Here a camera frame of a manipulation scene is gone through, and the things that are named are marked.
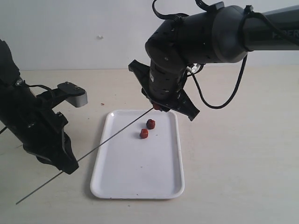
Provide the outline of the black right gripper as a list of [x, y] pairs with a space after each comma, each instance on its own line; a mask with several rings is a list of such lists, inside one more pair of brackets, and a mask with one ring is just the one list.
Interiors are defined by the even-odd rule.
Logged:
[[128, 70], [136, 76], [142, 87], [142, 94], [153, 105], [158, 105], [159, 110], [174, 110], [186, 115], [190, 121], [199, 114], [199, 109], [183, 89], [187, 81], [186, 69], [166, 71], [153, 62], [147, 66], [134, 60], [128, 65]]

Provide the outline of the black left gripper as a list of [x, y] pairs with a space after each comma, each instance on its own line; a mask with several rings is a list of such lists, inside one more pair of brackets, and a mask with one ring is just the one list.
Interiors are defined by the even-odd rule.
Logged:
[[11, 95], [0, 100], [0, 120], [22, 142], [24, 150], [41, 163], [72, 174], [79, 168], [64, 132], [64, 115], [54, 113], [48, 102], [33, 94]]

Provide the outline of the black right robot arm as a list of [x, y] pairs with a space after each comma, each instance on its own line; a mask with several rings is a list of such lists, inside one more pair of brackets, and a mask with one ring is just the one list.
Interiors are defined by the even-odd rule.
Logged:
[[150, 65], [128, 65], [143, 95], [164, 112], [177, 111], [193, 120], [199, 113], [184, 91], [192, 66], [209, 63], [246, 64], [252, 51], [298, 50], [299, 8], [258, 13], [245, 8], [196, 2], [202, 13], [156, 13], [163, 22], [145, 43]]

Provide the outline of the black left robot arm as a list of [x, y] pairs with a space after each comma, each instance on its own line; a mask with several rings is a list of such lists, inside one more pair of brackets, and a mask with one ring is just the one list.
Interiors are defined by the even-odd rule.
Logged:
[[72, 83], [35, 95], [31, 85], [20, 77], [9, 46], [0, 42], [0, 120], [22, 142], [23, 149], [44, 164], [72, 174], [79, 168], [72, 152], [71, 139], [64, 132], [68, 121], [53, 108], [86, 91]]

